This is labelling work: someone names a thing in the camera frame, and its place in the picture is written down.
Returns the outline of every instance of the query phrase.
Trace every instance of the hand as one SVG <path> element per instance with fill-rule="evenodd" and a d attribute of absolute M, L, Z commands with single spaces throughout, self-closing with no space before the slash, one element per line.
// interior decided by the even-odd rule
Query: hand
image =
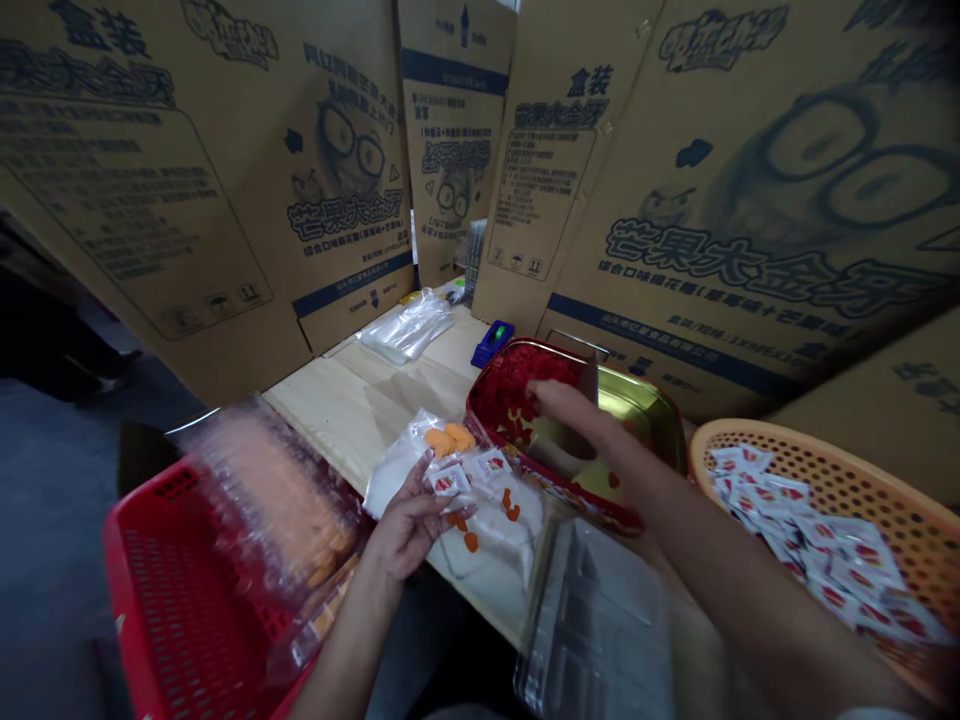
<path fill-rule="evenodd" d="M 386 574 L 403 582 L 427 557 L 433 543 L 451 526 L 440 512 L 451 498 L 425 492 L 423 475 L 433 459 L 427 450 L 413 466 L 367 543 L 364 555 L 372 554 Z"/>
<path fill-rule="evenodd" d="M 527 392 L 533 395 L 541 414 L 587 436 L 587 430 L 606 415 L 573 385 L 557 380 L 531 380 Z"/>

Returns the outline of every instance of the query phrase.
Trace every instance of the orange plastic basket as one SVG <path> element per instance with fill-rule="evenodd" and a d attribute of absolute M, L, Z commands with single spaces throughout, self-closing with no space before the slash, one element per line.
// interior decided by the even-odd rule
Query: orange plastic basket
<path fill-rule="evenodd" d="M 914 598 L 960 637 L 960 517 L 840 448 L 789 428 L 739 419 L 707 423 L 690 441 L 690 473 L 724 509 L 707 474 L 716 464 L 710 451 L 743 442 L 776 453 L 770 472 L 809 483 L 817 511 L 876 524 Z M 872 637 L 901 677 L 933 702 L 945 704 L 957 667 L 954 650 Z"/>

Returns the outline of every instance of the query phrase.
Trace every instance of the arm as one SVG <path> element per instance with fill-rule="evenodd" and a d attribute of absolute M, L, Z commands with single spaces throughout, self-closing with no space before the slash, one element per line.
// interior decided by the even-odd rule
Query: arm
<path fill-rule="evenodd" d="M 290 713 L 291 720 L 363 718 L 383 644 L 403 594 L 403 581 L 449 527 L 439 513 L 450 498 L 422 494 L 431 453 L 410 471 L 377 524 L 350 581 L 317 664 Z"/>
<path fill-rule="evenodd" d="M 575 388 L 531 383 L 544 414 L 580 432 L 623 479 L 634 508 L 704 612 L 784 716 L 856 707 L 921 714 L 884 662 L 723 510 Z"/>

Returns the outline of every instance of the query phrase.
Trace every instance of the metal tin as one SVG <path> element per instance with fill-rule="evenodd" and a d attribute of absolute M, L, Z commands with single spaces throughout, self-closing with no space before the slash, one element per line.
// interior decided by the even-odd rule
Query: metal tin
<path fill-rule="evenodd" d="M 530 345 L 586 365 L 583 356 L 533 338 L 515 338 L 498 355 L 510 352 L 517 345 Z M 649 447 L 661 460 L 682 477 L 687 474 L 686 441 L 680 411 L 673 400 L 656 385 L 641 378 L 600 366 L 599 405 L 617 418 L 642 444 Z M 488 364 L 474 382 L 467 396 L 467 417 L 475 421 L 490 439 L 517 464 L 522 472 L 540 485 L 544 491 L 574 506 L 592 521 L 623 535 L 643 532 L 643 521 L 629 510 L 624 488 L 619 486 L 609 466 L 600 458 L 591 462 L 572 481 L 545 468 L 507 441 L 497 428 L 479 421 L 472 407 L 472 397 L 488 379 L 492 363 Z M 527 423 L 534 432 L 538 423 Z"/>

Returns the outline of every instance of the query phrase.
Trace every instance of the cartoon character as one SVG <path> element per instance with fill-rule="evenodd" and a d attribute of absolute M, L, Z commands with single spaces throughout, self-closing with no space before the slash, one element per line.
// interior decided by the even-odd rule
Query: cartoon character
<path fill-rule="evenodd" d="M 774 256 L 904 227 L 960 201 L 955 97 L 920 83 L 845 84 L 797 98 L 706 193 L 702 227 Z M 950 138 L 951 151 L 924 145 Z"/>
<path fill-rule="evenodd" d="M 374 121 L 338 100 L 317 103 L 317 158 L 324 197 L 368 198 L 380 189 L 386 156 Z"/>
<path fill-rule="evenodd" d="M 683 225 L 690 217 L 693 194 L 696 191 L 696 188 L 654 188 L 640 206 L 637 217 L 657 227 Z"/>
<path fill-rule="evenodd" d="M 440 217 L 448 222 L 459 223 L 470 210 L 472 193 L 473 177 L 470 170 L 460 168 L 446 170 L 440 189 L 437 190 Z"/>
<path fill-rule="evenodd" d="M 290 176 L 290 185 L 297 200 L 309 203 L 319 203 L 322 193 L 317 171 L 314 168 L 303 168 L 294 171 Z"/>

